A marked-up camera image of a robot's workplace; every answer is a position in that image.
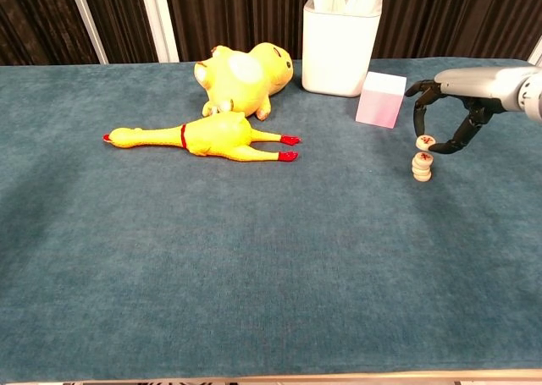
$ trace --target rubber chicken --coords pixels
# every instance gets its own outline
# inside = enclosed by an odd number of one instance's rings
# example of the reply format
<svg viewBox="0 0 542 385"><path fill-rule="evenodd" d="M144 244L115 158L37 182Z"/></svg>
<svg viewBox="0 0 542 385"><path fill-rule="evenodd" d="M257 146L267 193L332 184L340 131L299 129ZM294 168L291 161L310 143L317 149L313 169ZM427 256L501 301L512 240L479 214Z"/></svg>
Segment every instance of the rubber chicken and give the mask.
<svg viewBox="0 0 542 385"><path fill-rule="evenodd" d="M281 91L294 74L290 54L269 42L257 44L249 53L219 45L212 55L194 66L196 80L209 99L202 109L205 117L233 111L256 113L263 121L271 112L269 96Z"/></svg>
<svg viewBox="0 0 542 385"><path fill-rule="evenodd" d="M243 112L221 112L170 129L114 129L103 140L118 148L178 146L201 157L218 156L235 161L294 161L294 151L259 151L253 141L277 141L293 146L301 138L253 129Z"/></svg>

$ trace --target dark curtain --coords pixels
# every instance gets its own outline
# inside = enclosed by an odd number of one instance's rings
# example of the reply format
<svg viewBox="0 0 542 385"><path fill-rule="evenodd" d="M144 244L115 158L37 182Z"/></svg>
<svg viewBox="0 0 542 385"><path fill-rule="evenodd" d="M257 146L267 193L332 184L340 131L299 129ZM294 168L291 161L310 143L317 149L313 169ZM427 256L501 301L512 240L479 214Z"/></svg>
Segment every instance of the dark curtain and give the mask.
<svg viewBox="0 0 542 385"><path fill-rule="evenodd" d="M109 63L157 62L143 0L86 0Z"/></svg>
<svg viewBox="0 0 542 385"><path fill-rule="evenodd" d="M262 41L301 58L306 0L168 0L180 59L208 58L217 44ZM374 58L527 59L542 28L540 0L384 0Z"/></svg>
<svg viewBox="0 0 542 385"><path fill-rule="evenodd" d="M99 63L74 0L0 0L0 64Z"/></svg>

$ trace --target pink block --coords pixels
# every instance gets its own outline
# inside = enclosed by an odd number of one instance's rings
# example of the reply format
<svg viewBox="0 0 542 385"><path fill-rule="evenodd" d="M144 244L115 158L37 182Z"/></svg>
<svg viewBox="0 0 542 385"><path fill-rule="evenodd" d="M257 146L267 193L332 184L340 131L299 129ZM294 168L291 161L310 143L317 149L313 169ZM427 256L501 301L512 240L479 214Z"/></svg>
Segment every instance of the pink block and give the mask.
<svg viewBox="0 0 542 385"><path fill-rule="evenodd" d="M407 78L367 73L357 107L356 121L393 129L403 101Z"/></svg>

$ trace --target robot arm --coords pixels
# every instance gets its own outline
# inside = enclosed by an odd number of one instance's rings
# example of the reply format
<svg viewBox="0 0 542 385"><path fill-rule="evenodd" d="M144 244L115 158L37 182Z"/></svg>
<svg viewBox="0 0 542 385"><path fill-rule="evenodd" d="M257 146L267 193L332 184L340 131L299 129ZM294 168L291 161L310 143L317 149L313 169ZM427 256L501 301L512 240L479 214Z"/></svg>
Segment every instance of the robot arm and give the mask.
<svg viewBox="0 0 542 385"><path fill-rule="evenodd" d="M497 113L526 113L530 119L542 124L542 68L539 67L447 69L433 80L414 83L405 96L419 92L422 95L414 105L416 136L425 134L426 106L440 98L460 99L468 110L467 117L450 140L429 148L436 153L460 151Z"/></svg>

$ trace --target blue tablecloth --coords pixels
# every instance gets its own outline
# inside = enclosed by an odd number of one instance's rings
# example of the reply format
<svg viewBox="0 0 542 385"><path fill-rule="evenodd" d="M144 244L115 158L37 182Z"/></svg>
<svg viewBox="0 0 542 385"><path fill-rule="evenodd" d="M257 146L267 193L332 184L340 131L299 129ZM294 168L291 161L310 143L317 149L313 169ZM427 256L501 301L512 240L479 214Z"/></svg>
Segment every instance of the blue tablecloth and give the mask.
<svg viewBox="0 0 542 385"><path fill-rule="evenodd" d="M415 98L360 124L295 64L250 121L300 156L252 163L102 142L199 118L192 63L0 68L0 382L542 367L542 128L495 115L419 183Z"/></svg>

